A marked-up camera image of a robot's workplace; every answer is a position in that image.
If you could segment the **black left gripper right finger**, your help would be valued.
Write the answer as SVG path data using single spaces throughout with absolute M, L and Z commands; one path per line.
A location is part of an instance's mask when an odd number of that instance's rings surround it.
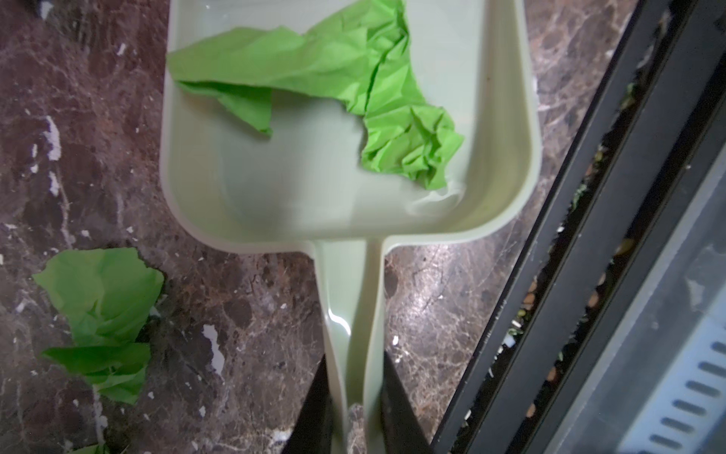
M 431 454 L 394 363 L 384 353 L 381 420 L 387 454 Z

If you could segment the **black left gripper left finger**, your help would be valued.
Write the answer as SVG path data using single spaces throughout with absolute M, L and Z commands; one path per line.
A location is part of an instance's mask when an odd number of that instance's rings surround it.
M 333 419 L 333 400 L 323 357 L 282 454 L 330 454 Z

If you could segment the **light green plastic dustpan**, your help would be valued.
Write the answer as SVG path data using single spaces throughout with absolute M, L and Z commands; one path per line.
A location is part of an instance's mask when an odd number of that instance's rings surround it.
M 355 2 L 174 1 L 168 53 L 241 26 L 303 34 Z M 221 251 L 300 252 L 314 262 L 331 453 L 346 450 L 355 404 L 368 450 L 387 453 L 385 255 L 493 234 L 524 207 L 542 162 L 523 3 L 402 2 L 415 79 L 464 138 L 442 189 L 363 168 L 363 120 L 337 100 L 276 90 L 264 135 L 213 98 L 181 89 L 168 66 L 164 74 L 161 184 L 180 225 Z

